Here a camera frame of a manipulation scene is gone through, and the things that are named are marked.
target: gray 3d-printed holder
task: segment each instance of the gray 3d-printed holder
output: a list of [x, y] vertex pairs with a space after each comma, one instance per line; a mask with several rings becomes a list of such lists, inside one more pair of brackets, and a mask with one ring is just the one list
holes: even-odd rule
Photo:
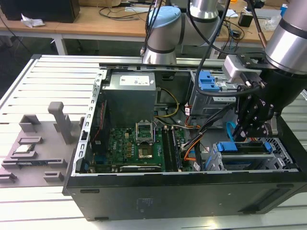
[[40, 122], [36, 115], [24, 115], [19, 123], [21, 129], [25, 133], [36, 132], [35, 125], [39, 125]]
[[[36, 115], [24, 115], [21, 132], [0, 168], [1, 187], [62, 186], [67, 166], [80, 137], [79, 121], [63, 114], [63, 103], [50, 103], [52, 121], [39, 122]], [[15, 152], [20, 145], [34, 144], [29, 152]]]
[[65, 117], [63, 113], [64, 104], [63, 102], [51, 102], [48, 107], [48, 112], [54, 115], [57, 122], [55, 126], [57, 130], [60, 130], [63, 139], [66, 144], [70, 144], [72, 141], [71, 137], [71, 121], [68, 116]]

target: open computer chassis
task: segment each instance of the open computer chassis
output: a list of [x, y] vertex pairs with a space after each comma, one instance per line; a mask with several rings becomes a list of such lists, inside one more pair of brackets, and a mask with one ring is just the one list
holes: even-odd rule
[[[195, 68], [191, 66], [100, 64], [100, 67], [78, 148], [69, 168], [70, 177], [64, 186], [64, 191], [72, 196], [88, 221], [263, 214], [295, 194], [307, 191], [306, 151], [281, 117], [278, 119], [279, 140], [292, 158], [297, 169], [294, 171], [120, 173], [114, 169], [110, 173], [89, 173], [89, 161], [85, 159], [88, 153], [93, 154], [95, 148], [95, 142], [91, 140], [99, 128], [99, 120], [94, 117], [101, 108], [98, 106], [99, 97], [103, 94], [105, 82], [109, 81], [110, 71], [176, 73], [174, 77], [158, 74], [155, 81], [164, 80], [163, 84], [172, 86], [177, 97], [184, 91], [178, 99], [180, 101], [186, 100], [189, 91], [193, 94]], [[217, 75], [223, 74], [221, 67], [207, 69]], [[106, 110], [102, 111], [102, 115], [107, 116]], [[215, 138], [210, 144], [218, 141]]]

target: motherboard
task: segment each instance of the motherboard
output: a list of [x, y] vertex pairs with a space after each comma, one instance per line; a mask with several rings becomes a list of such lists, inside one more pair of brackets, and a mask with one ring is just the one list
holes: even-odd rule
[[180, 146], [185, 142], [185, 133], [181, 128], [152, 128], [145, 125], [112, 128], [107, 152], [94, 153], [90, 169], [95, 173], [189, 171], [182, 166], [179, 154]]

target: wooden desk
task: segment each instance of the wooden desk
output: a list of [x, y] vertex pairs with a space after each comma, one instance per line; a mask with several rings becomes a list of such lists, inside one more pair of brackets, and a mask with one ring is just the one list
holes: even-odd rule
[[[243, 0], [238, 0], [237, 3], [230, 3], [229, 8], [240, 13], [243, 11], [243, 8], [246, 6], [246, 2], [244, 2]], [[276, 10], [277, 8], [272, 7], [272, 6], [264, 6], [263, 9], [272, 9], [272, 10]], [[238, 25], [238, 20], [239, 17], [237, 18], [230, 18], [228, 19], [229, 21], [231, 21], [232, 23]], [[234, 25], [232, 26], [233, 29], [235, 30], [239, 30], [238, 28], [236, 28]], [[254, 20], [251, 22], [250, 27], [241, 27], [244, 32], [245, 32], [245, 36], [244, 38], [240, 41], [240, 43], [260, 43], [259, 37], [258, 37], [258, 31], [255, 25]], [[269, 41], [270, 38], [273, 35], [273, 31], [263, 31], [264, 35], [266, 37], [266, 39]], [[227, 41], [228, 39], [228, 29], [223, 26], [220, 32], [220, 36], [216, 39], [217, 42], [219, 41]]]
[[[145, 37], [145, 21], [115, 21], [99, 14], [101, 8], [97, 7], [81, 7], [80, 14], [73, 25], [71, 23], [60, 23], [56, 32], [59, 34], [82, 34], [82, 35], [110, 35], [110, 36], [131, 36]], [[124, 8], [113, 9], [114, 12], [123, 10]], [[107, 14], [108, 9], [103, 10], [103, 14]], [[109, 16], [121, 17], [125, 15], [135, 14], [135, 12], [120, 11], [118, 13], [110, 13]], [[146, 20], [146, 13], [139, 14], [140, 18]]]
[[[238, 0], [237, 3], [231, 3], [230, 8], [236, 12], [241, 12], [246, 3]], [[265, 9], [276, 9], [275, 7], [265, 6]], [[74, 23], [55, 23], [45, 22], [45, 26], [29, 28], [20, 21], [8, 21], [1, 12], [5, 23], [17, 36], [28, 37], [49, 37], [55, 40], [60, 55], [66, 55], [64, 39], [89, 39], [89, 40], [114, 40], [114, 41], [137, 41], [143, 42], [145, 38], [145, 22], [142, 20], [135, 21], [115, 21], [103, 17], [99, 14], [97, 7], [81, 7], [80, 14]], [[110, 16], [130, 15], [134, 12], [121, 11], [111, 13]], [[145, 20], [146, 13], [139, 14]], [[237, 24], [238, 18], [231, 18], [231, 22]], [[245, 31], [245, 37], [240, 41], [239, 46], [260, 47], [257, 29], [252, 22], [249, 28], [242, 27]], [[264, 32], [267, 40], [270, 39], [273, 32]], [[11, 36], [2, 22], [0, 22], [0, 35]], [[220, 36], [216, 40], [216, 46], [222, 46], [228, 39], [228, 30], [223, 27]]]

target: slotted metal surface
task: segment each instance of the slotted metal surface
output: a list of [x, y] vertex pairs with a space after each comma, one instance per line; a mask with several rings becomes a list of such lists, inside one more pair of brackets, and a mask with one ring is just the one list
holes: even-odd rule
[[[134, 57], [42, 56], [31, 60], [0, 100], [0, 162], [20, 132], [23, 114], [54, 121], [47, 112], [51, 101], [62, 101], [72, 121], [85, 114], [99, 62], [140, 63]], [[181, 64], [199, 60], [180, 59]], [[219, 66], [219, 60], [210, 60]], [[300, 95], [283, 118], [307, 149], [307, 101]], [[307, 229], [307, 194], [298, 194], [265, 215], [87, 222], [62, 187], [0, 189], [0, 229]]]

